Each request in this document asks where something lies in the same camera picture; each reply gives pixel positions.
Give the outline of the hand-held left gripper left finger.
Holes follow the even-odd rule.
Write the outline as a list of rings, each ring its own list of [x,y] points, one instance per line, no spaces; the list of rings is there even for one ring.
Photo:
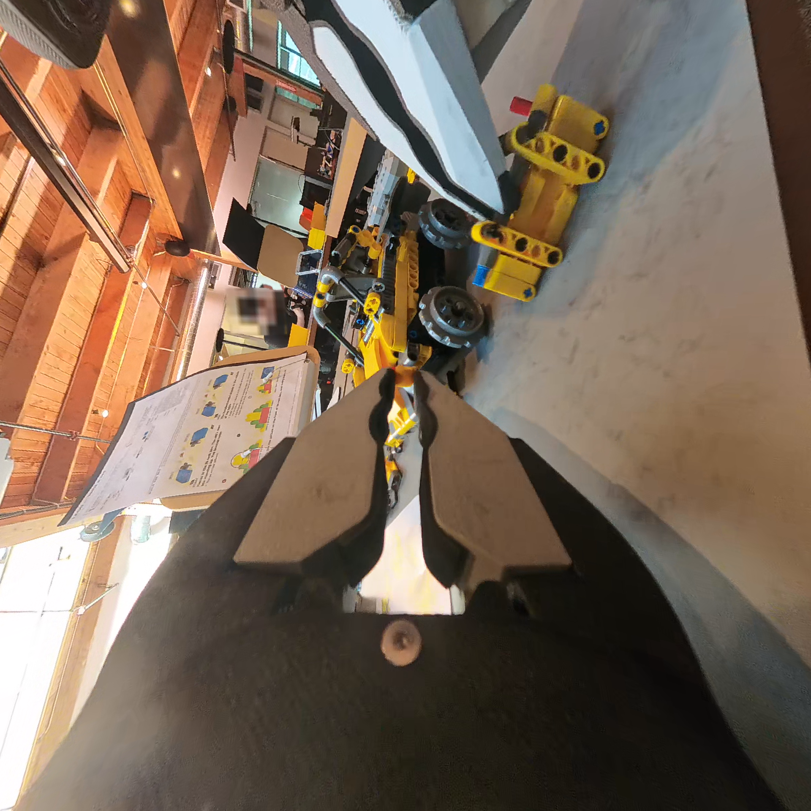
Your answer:
[[[357,585],[383,551],[389,512],[384,443],[394,370],[381,370],[293,442],[234,562]]]

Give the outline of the grey desk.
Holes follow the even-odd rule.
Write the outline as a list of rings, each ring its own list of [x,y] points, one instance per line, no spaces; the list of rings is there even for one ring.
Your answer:
[[[628,538],[809,809],[809,364],[745,2],[530,2],[486,51],[500,132],[545,83],[612,126],[560,268],[482,294],[465,397]]]

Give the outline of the black flat panel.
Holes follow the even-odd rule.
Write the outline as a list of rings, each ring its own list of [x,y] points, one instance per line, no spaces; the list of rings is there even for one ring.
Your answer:
[[[265,228],[252,215],[250,207],[245,207],[237,198],[232,198],[222,241],[249,269],[258,269],[264,231]]]

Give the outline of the plywood panel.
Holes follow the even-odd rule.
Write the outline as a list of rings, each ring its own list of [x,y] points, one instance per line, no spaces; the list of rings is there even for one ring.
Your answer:
[[[264,228],[256,269],[262,276],[286,288],[298,283],[299,255],[308,249],[305,240],[268,224]]]

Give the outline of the yellow brick subassembly blue pins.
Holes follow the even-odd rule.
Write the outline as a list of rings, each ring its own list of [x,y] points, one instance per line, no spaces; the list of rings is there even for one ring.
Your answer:
[[[531,115],[501,137],[513,158],[509,179],[520,201],[505,224],[485,220],[471,229],[479,248],[475,286],[521,302],[538,293],[543,274],[564,256],[563,232],[581,187],[599,182],[606,165],[598,152],[609,119],[543,84]]]

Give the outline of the grey ribbed ceiling unit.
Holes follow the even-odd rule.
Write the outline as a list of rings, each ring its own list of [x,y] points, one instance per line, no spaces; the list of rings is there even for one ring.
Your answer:
[[[111,1],[2,1],[1,26],[33,54],[64,69],[87,69],[101,48]]]

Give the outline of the window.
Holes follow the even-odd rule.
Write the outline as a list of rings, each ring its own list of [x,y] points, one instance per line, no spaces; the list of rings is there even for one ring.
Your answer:
[[[277,22],[277,67],[282,80],[288,85],[304,87],[312,92],[322,90],[316,73],[280,21]]]

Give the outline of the yellow toy brick car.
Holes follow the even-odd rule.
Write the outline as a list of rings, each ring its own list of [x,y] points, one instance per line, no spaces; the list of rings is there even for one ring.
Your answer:
[[[444,266],[448,250],[471,242],[472,224],[461,208],[435,199],[383,232],[351,226],[332,249],[312,314],[344,347],[354,386],[396,366],[436,373],[486,335],[483,306],[449,282]]]

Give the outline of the wooden board with printed sheet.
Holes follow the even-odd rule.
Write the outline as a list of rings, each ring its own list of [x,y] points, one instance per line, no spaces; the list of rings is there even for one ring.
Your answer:
[[[311,346],[234,356],[131,402],[60,526],[136,503],[210,503],[309,423],[320,358]]]

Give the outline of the long grey table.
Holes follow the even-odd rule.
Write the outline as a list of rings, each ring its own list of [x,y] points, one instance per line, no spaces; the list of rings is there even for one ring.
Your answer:
[[[350,192],[358,171],[367,131],[353,117],[347,118],[343,130],[336,173],[333,178],[329,205],[326,208],[325,233],[335,240],[350,202]]]

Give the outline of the silver air duct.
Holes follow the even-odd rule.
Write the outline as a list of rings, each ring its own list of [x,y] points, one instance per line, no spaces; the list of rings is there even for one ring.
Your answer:
[[[205,303],[206,294],[209,287],[212,263],[209,259],[203,259],[199,263],[199,275],[195,281],[188,312],[185,318],[181,336],[178,339],[177,362],[174,370],[174,382],[183,379],[187,373],[191,362],[191,353],[194,348],[196,335],[199,328],[199,321]]]

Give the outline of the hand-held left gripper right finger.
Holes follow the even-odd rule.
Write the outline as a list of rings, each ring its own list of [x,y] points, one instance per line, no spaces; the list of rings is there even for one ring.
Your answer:
[[[422,553],[444,586],[475,590],[572,566],[508,435],[435,377],[414,375]]]

